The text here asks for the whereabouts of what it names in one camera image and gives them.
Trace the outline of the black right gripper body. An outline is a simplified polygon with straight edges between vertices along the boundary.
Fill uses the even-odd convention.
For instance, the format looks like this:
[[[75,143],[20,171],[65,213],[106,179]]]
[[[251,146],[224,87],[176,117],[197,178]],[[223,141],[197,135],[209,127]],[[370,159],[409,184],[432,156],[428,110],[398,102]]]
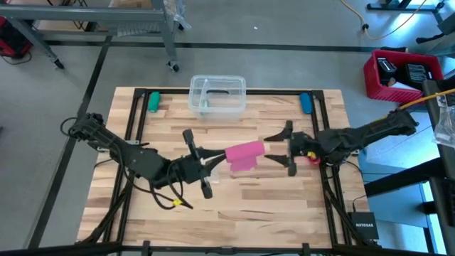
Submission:
[[[292,134],[287,141],[287,156],[290,158],[289,167],[287,167],[288,176],[296,175],[295,157],[302,156],[308,159],[307,153],[312,151],[316,154],[317,159],[321,159],[321,149],[319,143],[305,132],[293,132],[293,122],[287,120],[285,129],[292,129]]]

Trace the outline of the red black tool case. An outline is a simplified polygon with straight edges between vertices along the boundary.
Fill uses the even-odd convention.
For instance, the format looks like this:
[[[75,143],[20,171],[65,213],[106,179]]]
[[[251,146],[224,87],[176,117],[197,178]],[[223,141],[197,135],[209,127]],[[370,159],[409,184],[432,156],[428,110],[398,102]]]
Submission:
[[[22,58],[32,45],[27,37],[0,16],[0,56]]]

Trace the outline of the clear plastic bag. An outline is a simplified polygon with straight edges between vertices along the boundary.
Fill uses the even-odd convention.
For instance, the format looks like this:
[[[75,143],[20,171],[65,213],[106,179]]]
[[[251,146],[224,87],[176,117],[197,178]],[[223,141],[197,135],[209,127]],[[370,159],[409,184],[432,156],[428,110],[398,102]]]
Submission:
[[[231,170],[228,165],[218,165],[211,172],[208,181],[214,184],[220,184],[224,180],[231,178]]]

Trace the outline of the person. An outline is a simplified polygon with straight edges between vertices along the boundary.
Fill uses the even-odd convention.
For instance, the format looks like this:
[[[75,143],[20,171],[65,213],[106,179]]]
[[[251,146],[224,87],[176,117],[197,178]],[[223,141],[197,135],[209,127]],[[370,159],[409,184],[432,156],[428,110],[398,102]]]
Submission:
[[[417,38],[418,52],[455,59],[455,12],[439,25],[441,33],[430,38]]]

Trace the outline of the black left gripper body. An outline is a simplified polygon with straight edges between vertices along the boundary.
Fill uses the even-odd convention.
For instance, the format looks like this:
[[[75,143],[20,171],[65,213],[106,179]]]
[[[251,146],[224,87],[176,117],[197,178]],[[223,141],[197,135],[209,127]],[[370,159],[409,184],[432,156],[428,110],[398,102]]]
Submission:
[[[208,167],[201,162],[203,159],[208,158],[205,149],[201,146],[196,146],[191,129],[183,131],[183,139],[188,146],[190,154],[183,156],[178,160],[178,173],[181,175],[183,181],[188,184],[200,181],[200,187],[204,198],[212,198],[213,191],[208,180],[210,171],[208,170]]]

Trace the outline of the cardboard box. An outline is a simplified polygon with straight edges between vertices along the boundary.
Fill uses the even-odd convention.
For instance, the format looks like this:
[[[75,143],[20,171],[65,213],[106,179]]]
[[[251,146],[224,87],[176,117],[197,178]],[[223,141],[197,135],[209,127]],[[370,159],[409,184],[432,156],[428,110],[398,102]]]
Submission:
[[[111,0],[110,8],[153,9],[151,0]]]

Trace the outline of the grey metal cart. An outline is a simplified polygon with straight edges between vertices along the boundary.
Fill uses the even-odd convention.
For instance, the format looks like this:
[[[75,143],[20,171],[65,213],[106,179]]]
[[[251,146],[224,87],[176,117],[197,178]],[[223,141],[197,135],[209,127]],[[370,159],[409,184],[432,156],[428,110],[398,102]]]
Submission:
[[[167,2],[180,0],[148,0],[151,8],[131,7],[71,7],[44,5],[10,5],[0,0],[0,16],[6,18],[11,25],[22,33],[39,50],[43,51],[55,67],[63,69],[64,65],[39,33],[26,24],[27,20],[45,21],[82,21],[107,23],[115,25],[115,32],[107,32],[106,36],[159,36],[169,57],[167,66],[174,72],[179,71],[174,32],[177,28],[191,26],[178,13],[167,11]]]

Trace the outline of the clear plastic storage bin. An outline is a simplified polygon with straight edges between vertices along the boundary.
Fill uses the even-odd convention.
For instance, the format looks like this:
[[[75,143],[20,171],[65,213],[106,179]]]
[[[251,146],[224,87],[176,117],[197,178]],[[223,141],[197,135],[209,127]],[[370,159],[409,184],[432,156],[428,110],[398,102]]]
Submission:
[[[199,119],[239,119],[246,108],[246,80],[237,75],[194,75],[188,108]]]

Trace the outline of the red plastic crate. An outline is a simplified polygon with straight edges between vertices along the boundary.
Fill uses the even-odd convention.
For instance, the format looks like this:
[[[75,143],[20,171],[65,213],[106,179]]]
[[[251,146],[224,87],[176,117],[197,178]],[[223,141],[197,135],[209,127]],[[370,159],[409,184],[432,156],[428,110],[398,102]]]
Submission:
[[[397,72],[389,82],[394,83],[397,81],[419,89],[419,91],[390,88],[387,85],[389,82],[387,84],[382,84],[378,74],[377,58],[387,58],[397,68]],[[367,96],[376,100],[399,103],[408,103],[421,98],[423,83],[415,86],[407,82],[405,65],[408,63],[424,65],[426,69],[432,73],[432,80],[442,80],[444,78],[438,58],[433,55],[374,50],[372,56],[368,59],[363,68]]]

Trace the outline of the black aluminium table frame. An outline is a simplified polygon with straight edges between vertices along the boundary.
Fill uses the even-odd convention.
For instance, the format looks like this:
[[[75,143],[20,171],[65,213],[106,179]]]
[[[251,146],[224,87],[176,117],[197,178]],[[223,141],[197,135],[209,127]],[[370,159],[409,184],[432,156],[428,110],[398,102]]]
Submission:
[[[347,125],[340,90],[320,90],[312,115],[301,111],[298,90],[249,89],[245,115],[237,122],[201,122],[187,107],[188,90],[161,88],[161,109],[147,110],[151,88],[118,87],[107,126],[126,139],[136,139],[171,158],[185,151],[182,131],[191,128],[196,141],[212,149],[261,139],[276,132],[286,119],[307,132],[332,124]],[[37,247],[1,252],[1,256],[102,256],[140,252],[201,252],[219,255],[240,253],[343,255],[343,256],[445,256],[377,245],[341,243],[341,215],[328,206],[319,168],[304,161],[298,174],[289,177],[266,159],[259,160],[253,177],[228,176],[228,165],[219,169],[221,180],[214,196],[204,199],[198,184],[184,196],[191,209],[162,210],[151,196],[140,191],[125,195],[119,212],[106,232],[93,242]]]

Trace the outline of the white paper sheet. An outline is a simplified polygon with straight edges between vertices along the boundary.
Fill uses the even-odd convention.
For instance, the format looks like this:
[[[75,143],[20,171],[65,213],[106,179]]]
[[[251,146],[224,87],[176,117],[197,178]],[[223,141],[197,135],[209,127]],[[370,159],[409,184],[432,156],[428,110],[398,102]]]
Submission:
[[[406,84],[403,84],[403,83],[400,83],[400,82],[397,82],[397,81],[395,81],[394,83],[389,82],[387,85],[388,85],[388,87],[395,88],[395,89],[419,91],[419,89],[416,89],[414,87],[411,87],[409,85],[406,85]]]

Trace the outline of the pink elastic bandage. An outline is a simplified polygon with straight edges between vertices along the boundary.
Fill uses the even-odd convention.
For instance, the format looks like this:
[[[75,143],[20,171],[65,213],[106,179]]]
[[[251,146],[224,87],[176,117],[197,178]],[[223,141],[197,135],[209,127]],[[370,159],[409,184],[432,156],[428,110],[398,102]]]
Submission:
[[[249,171],[256,167],[257,157],[265,153],[262,141],[238,144],[225,149],[226,161],[231,171]]]

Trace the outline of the black Netgear network switch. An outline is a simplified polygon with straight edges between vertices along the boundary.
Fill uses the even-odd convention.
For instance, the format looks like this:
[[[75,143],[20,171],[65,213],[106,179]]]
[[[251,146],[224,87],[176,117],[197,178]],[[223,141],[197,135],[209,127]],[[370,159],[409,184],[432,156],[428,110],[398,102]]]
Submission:
[[[378,227],[376,224],[374,213],[371,212],[350,212],[350,219],[355,226],[355,229],[365,238],[369,240],[378,240]]]

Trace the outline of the black device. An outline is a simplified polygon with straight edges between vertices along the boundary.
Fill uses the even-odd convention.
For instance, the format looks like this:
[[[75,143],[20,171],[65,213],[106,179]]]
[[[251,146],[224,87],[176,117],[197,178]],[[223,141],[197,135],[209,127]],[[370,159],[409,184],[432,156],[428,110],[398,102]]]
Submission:
[[[377,65],[380,82],[387,84],[397,72],[397,68],[387,58],[377,58]]]
[[[421,85],[425,80],[433,78],[432,73],[424,65],[408,63],[405,65],[405,76],[409,84]]]

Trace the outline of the crumpled clear plastic sheet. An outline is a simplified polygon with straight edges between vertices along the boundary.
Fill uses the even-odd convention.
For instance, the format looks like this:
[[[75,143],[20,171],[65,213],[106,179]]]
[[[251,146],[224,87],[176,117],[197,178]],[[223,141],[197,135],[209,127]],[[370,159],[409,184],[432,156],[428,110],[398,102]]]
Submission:
[[[434,128],[433,142],[455,149],[455,105],[438,103],[439,121]]]

